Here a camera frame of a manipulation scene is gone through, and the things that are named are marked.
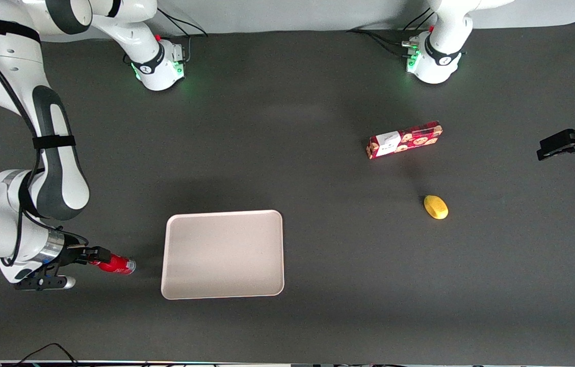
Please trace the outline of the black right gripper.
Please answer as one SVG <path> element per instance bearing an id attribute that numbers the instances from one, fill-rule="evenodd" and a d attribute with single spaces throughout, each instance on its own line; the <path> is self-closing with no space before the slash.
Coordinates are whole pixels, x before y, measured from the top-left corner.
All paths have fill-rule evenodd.
<path id="1" fill-rule="evenodd" d="M 97 267 L 105 267 L 109 264 L 108 261 L 101 259 L 86 260 L 86 256 L 111 256 L 111 252 L 99 246 L 92 248 L 87 248 L 85 245 L 64 247 L 59 256 L 57 256 L 57 263 L 59 267 L 65 267 L 70 264 L 90 264 Z"/>

